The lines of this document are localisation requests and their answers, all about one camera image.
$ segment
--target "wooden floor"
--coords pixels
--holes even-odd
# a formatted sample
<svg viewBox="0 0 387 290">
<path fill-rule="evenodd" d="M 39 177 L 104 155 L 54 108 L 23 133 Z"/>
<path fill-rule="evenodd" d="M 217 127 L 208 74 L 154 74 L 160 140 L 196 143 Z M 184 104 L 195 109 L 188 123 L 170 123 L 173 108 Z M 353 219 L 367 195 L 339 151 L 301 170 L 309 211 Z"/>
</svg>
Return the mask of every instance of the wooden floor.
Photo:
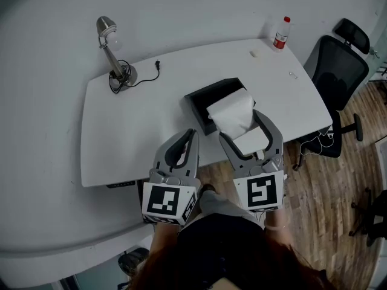
<svg viewBox="0 0 387 290">
<path fill-rule="evenodd" d="M 366 236 L 349 237 L 356 213 L 351 203 L 366 203 L 365 187 L 372 195 L 382 191 L 382 179 L 374 143 L 387 136 L 387 106 L 375 83 L 369 83 L 352 96 L 340 113 L 342 126 L 353 122 L 358 113 L 363 126 L 363 141 L 355 133 L 343 135 L 339 158 L 308 155 L 298 172 L 292 170 L 299 156 L 299 144 L 287 143 L 284 149 L 285 207 L 291 216 L 295 249 L 316 269 L 326 269 L 339 289 L 366 289 L 376 264 L 380 241 L 368 248 Z M 223 182 L 232 179 L 229 162 L 200 168 L 202 184 L 212 183 L 233 199 L 235 191 Z"/>
</svg>

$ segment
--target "person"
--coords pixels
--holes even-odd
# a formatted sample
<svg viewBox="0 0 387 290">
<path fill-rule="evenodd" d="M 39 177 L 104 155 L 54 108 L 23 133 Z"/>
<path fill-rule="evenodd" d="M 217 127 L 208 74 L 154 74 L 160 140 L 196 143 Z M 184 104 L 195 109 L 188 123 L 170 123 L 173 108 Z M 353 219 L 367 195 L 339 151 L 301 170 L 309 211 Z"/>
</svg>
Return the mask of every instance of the person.
<svg viewBox="0 0 387 290">
<path fill-rule="evenodd" d="M 294 253 L 283 208 L 266 212 L 263 230 L 212 185 L 199 197 L 201 214 L 180 232 L 178 225 L 156 225 L 149 258 L 130 290 L 335 289 Z"/>
</svg>

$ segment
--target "white wall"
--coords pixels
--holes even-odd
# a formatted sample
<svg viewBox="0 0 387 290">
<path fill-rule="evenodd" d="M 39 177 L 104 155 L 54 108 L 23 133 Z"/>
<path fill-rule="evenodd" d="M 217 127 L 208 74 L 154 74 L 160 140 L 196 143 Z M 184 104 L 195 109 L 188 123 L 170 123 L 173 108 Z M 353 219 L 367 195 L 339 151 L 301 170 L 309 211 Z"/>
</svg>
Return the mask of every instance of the white wall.
<svg viewBox="0 0 387 290">
<path fill-rule="evenodd" d="M 18 0 L 0 20 L 0 250 L 38 251 L 136 223 L 132 188 L 84 189 L 79 146 L 88 81 L 109 70 L 101 15 L 119 26 L 118 57 L 135 62 L 195 45 L 256 37 L 288 15 L 304 63 L 343 17 L 371 33 L 386 0 Z"/>
</svg>

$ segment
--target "tissue box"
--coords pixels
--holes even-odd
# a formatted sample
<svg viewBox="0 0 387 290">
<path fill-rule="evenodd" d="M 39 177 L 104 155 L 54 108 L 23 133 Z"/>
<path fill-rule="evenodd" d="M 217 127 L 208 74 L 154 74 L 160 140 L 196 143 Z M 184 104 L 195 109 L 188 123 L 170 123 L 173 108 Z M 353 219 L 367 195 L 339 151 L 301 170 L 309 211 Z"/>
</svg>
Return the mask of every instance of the tissue box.
<svg viewBox="0 0 387 290">
<path fill-rule="evenodd" d="M 221 80 L 185 96 L 205 135 L 216 131 L 215 123 L 208 118 L 207 108 L 241 88 L 246 89 L 241 81 L 235 77 Z"/>
</svg>

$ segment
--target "white tissue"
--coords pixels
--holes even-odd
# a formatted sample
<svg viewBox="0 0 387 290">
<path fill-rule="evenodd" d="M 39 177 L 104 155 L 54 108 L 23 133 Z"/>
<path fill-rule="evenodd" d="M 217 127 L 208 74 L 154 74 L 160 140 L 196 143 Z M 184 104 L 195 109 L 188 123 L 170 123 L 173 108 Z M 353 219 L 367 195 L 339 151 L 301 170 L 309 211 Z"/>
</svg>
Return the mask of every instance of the white tissue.
<svg viewBox="0 0 387 290">
<path fill-rule="evenodd" d="M 253 124 L 254 100 L 241 88 L 207 108 L 219 131 L 235 139 L 245 134 Z"/>
</svg>

